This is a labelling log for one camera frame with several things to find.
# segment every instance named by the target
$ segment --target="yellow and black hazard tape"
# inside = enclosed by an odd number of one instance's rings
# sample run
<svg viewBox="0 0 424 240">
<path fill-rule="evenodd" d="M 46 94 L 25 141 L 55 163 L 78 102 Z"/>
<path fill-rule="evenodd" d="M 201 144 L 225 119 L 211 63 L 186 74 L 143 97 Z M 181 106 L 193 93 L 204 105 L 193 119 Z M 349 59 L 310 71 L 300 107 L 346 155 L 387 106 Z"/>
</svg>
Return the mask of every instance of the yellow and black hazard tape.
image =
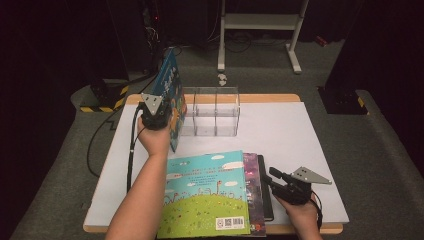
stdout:
<svg viewBox="0 0 424 240">
<path fill-rule="evenodd" d="M 118 109 L 120 109 L 124 103 L 124 99 L 125 99 L 125 95 L 128 92 L 128 86 L 125 86 L 124 88 L 122 88 L 120 94 L 119 94 L 119 99 L 112 103 L 109 104 L 108 106 L 102 106 L 102 103 L 100 103 L 98 106 L 80 106 L 80 110 L 82 112 L 113 112 L 116 111 Z"/>
</svg>

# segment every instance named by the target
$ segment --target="person's right hand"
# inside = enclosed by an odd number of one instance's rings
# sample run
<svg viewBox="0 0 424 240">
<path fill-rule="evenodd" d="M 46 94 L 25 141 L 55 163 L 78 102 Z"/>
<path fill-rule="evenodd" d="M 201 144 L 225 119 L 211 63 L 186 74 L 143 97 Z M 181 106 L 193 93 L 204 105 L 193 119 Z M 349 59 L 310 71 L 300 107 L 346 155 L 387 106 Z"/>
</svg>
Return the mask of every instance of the person's right hand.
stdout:
<svg viewBox="0 0 424 240">
<path fill-rule="evenodd" d="M 164 127 L 160 130 L 149 130 L 144 127 L 143 121 L 141 117 L 138 118 L 137 123 L 137 133 L 140 133 L 138 135 L 138 140 L 141 142 L 141 144 L 146 149 L 149 156 L 161 154 L 161 155 L 167 155 L 169 151 L 170 146 L 170 126 L 168 123 L 168 126 Z"/>
<path fill-rule="evenodd" d="M 300 239 L 322 239 L 317 225 L 318 212 L 311 202 L 308 201 L 305 205 L 292 205 L 275 195 L 274 197 L 286 209 L 287 215 Z"/>
</svg>

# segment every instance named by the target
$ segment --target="acrylic box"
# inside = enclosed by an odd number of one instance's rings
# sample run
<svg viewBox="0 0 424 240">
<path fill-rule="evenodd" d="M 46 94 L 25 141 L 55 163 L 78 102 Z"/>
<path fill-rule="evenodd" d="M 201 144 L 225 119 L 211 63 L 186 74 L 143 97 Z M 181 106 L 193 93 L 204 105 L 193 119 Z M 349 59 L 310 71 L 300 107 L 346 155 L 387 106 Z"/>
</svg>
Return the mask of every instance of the acrylic box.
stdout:
<svg viewBox="0 0 424 240">
<path fill-rule="evenodd" d="M 181 136 L 236 136 L 240 99 L 236 87 L 184 87 L 187 114 Z"/>
</svg>

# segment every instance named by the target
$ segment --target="book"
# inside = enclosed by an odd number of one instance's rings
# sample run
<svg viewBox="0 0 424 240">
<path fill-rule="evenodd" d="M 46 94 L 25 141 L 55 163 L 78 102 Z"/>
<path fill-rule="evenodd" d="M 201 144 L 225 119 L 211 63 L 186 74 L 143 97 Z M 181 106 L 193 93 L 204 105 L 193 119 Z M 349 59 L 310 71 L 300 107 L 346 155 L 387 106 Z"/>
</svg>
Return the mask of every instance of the book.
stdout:
<svg viewBox="0 0 424 240">
<path fill-rule="evenodd" d="M 158 239 L 250 234 L 242 151 L 169 159 Z"/>
<path fill-rule="evenodd" d="M 265 159 L 263 155 L 258 155 L 258 164 L 259 164 L 259 173 L 261 175 L 266 175 Z M 272 221 L 274 220 L 274 211 L 272 209 L 271 194 L 269 191 L 268 184 L 266 184 L 263 181 L 261 181 L 261 191 L 262 191 L 265 221 L 267 222 Z"/>
<path fill-rule="evenodd" d="M 249 207 L 250 235 L 254 237 L 265 237 L 266 228 L 258 155 L 256 153 L 243 153 L 243 158 L 246 179 L 246 197 Z"/>
<path fill-rule="evenodd" d="M 171 149 L 177 150 L 180 131 L 183 128 L 187 105 L 184 98 L 182 81 L 178 71 L 177 60 L 171 49 L 154 81 L 151 94 L 168 98 L 171 101 Z"/>
</svg>

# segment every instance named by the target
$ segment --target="barcode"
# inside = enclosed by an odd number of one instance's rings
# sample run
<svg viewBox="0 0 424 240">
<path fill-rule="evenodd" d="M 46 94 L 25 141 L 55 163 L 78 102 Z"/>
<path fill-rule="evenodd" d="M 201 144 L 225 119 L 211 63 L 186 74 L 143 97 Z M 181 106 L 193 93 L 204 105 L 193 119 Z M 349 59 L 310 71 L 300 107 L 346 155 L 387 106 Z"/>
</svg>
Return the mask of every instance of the barcode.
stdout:
<svg viewBox="0 0 424 240">
<path fill-rule="evenodd" d="M 244 217 L 216 218 L 216 230 L 244 228 Z"/>
</svg>

